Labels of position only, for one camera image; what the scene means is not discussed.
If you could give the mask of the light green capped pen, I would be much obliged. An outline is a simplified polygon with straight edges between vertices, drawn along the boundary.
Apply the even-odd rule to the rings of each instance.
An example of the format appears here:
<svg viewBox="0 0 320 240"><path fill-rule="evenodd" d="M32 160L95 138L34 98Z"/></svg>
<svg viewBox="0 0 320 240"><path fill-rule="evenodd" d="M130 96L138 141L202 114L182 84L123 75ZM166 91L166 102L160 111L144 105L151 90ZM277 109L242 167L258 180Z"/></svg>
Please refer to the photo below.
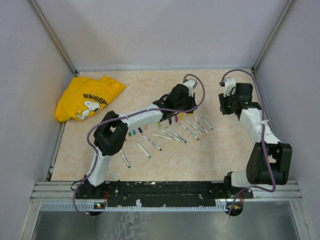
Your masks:
<svg viewBox="0 0 320 240"><path fill-rule="evenodd" d="M166 139L166 140L172 140L171 137L167 137L164 135L160 135L160 134L156 134L156 133L152 133L153 136L158 137L158 138L162 138L162 139Z"/></svg>

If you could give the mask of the black capped pen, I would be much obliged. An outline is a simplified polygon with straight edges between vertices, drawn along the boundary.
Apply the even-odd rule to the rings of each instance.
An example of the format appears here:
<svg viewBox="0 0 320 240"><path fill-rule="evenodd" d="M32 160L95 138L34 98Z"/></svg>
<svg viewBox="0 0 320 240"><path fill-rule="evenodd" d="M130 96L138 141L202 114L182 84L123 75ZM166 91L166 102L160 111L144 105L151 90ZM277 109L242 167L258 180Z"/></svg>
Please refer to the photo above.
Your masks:
<svg viewBox="0 0 320 240"><path fill-rule="evenodd" d="M117 181L120 181L120 178L112 170L108 170L108 171Z"/></svg>

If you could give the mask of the navy capped pen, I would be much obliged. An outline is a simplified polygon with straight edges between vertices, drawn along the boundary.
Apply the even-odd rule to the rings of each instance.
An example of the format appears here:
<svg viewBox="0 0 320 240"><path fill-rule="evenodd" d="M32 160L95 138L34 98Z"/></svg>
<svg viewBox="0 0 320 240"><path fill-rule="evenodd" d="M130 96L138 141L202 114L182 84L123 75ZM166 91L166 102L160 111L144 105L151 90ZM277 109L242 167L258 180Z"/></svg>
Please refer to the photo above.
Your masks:
<svg viewBox="0 0 320 240"><path fill-rule="evenodd" d="M202 120L211 130L213 130L213 126L204 117L202 117Z"/></svg>

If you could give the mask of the yellow capped pen top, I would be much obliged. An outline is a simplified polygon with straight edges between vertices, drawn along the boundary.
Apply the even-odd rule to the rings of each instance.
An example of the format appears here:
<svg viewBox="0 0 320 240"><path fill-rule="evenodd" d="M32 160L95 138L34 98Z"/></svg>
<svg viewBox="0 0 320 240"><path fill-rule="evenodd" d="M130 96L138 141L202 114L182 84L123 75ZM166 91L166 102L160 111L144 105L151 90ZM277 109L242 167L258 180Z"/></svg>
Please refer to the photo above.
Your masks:
<svg viewBox="0 0 320 240"><path fill-rule="evenodd" d="M203 130L209 135L210 132L207 130L207 128L195 116L193 116L193 118L203 128Z"/></svg>

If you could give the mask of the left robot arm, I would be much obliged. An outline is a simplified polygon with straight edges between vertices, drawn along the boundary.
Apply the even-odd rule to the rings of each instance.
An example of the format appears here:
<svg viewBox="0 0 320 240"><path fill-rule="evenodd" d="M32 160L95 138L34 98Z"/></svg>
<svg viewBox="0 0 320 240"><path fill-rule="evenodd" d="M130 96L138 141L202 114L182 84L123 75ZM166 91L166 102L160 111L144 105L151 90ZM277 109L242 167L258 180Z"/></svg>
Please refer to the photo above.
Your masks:
<svg viewBox="0 0 320 240"><path fill-rule="evenodd" d="M103 195L112 157L122 149L129 132L163 122L180 112L192 113L197 108L194 93L197 84L193 79L177 84L170 93L137 112L116 114L109 111L89 132L94 138L89 144L94 149L94 157L90 170L74 191L75 198L97 199Z"/></svg>

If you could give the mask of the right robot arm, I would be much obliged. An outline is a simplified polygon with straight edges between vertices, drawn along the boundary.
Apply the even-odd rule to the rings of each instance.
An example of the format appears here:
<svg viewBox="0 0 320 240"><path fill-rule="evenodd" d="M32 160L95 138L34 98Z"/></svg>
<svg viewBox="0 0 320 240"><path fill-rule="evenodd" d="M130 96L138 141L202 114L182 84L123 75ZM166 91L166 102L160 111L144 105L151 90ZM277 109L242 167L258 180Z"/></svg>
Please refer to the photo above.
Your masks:
<svg viewBox="0 0 320 240"><path fill-rule="evenodd" d="M221 85L220 111L223 115L235 114L253 143L245 169L227 174L229 182L223 185L224 194L235 198L241 188L285 185L293 150L290 144L281 142L274 135L264 119L262 107L252 101L253 85L237 83L233 78L227 78Z"/></svg>

